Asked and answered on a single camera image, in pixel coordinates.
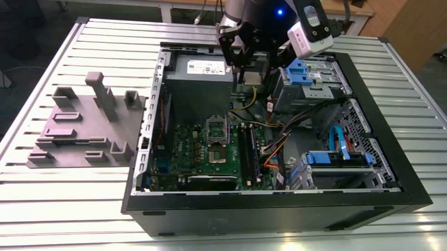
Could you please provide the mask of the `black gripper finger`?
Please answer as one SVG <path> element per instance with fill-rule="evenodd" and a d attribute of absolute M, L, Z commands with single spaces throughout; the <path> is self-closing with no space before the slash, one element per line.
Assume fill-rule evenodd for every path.
<path fill-rule="evenodd" d="M 233 27 L 220 26 L 217 29 L 217 42 L 225 63 L 237 75 L 237 83 L 244 82 L 245 68 L 252 62 L 257 38 L 256 28 L 245 21 Z"/>
<path fill-rule="evenodd" d="M 280 44 L 277 40 L 269 40 L 266 42 L 265 53 L 265 67 L 262 70 L 262 85 L 266 86 L 273 73 L 278 67 L 286 67 L 292 61 L 296 59 L 294 50 L 292 45 L 288 43 L 285 48 L 280 51 Z"/>

